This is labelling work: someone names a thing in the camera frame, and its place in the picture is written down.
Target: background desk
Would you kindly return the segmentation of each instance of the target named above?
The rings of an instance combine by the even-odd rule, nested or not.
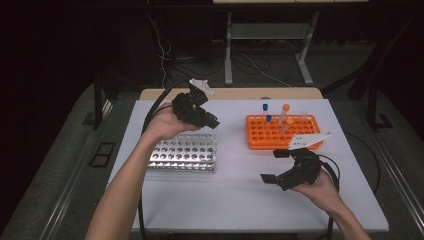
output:
[[[258,95],[270,95],[261,89]],[[290,89],[293,93],[307,89]],[[137,101],[109,182],[130,154],[153,100]],[[221,124],[217,128],[217,171],[208,173],[148,172],[143,187],[145,226],[153,232],[304,232],[324,231],[328,215],[303,195],[264,184],[260,173],[280,174],[293,160],[275,159],[272,151],[250,150],[245,116],[261,113],[262,104],[278,114],[284,103],[291,113],[307,111],[322,132],[333,136],[315,152],[337,162],[341,195],[368,231],[387,231],[388,223],[325,99],[210,100],[204,104]],[[134,228],[139,228],[136,217]]]

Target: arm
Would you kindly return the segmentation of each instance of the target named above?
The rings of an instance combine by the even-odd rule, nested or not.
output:
[[[154,147],[161,140],[197,129],[180,122],[172,107],[157,112],[97,205],[86,239],[128,239]]]
[[[301,184],[292,190],[303,193],[317,207],[326,211],[336,222],[344,239],[371,239],[353,212],[343,202],[330,176],[324,170],[321,170],[314,184]]]

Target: hand-mounted black device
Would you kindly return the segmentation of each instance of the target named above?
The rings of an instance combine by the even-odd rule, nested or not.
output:
[[[288,157],[289,155],[292,156],[294,159],[294,166],[287,172],[278,176],[273,174],[261,174],[264,183],[277,184],[283,191],[305,182],[313,184],[321,171],[321,166],[323,166],[333,179],[336,188],[339,188],[338,178],[330,165],[322,162],[318,155],[309,151],[307,148],[274,150],[273,153],[276,158]]]
[[[202,90],[190,85],[189,93],[179,93],[172,100],[174,114],[180,121],[198,127],[208,126],[214,129],[219,125],[217,117],[200,107],[207,101],[208,98]]]

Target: test tube cap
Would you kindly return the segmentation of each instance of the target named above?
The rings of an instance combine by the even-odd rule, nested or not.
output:
[[[290,109],[290,105],[288,104],[283,105],[283,110],[288,111],[289,109]]]

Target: person's left hand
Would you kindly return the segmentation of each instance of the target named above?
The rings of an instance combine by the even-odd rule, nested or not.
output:
[[[158,107],[145,133],[151,134],[159,140],[171,139],[185,131],[196,131],[200,127],[178,120],[172,111],[171,103],[163,103]]]

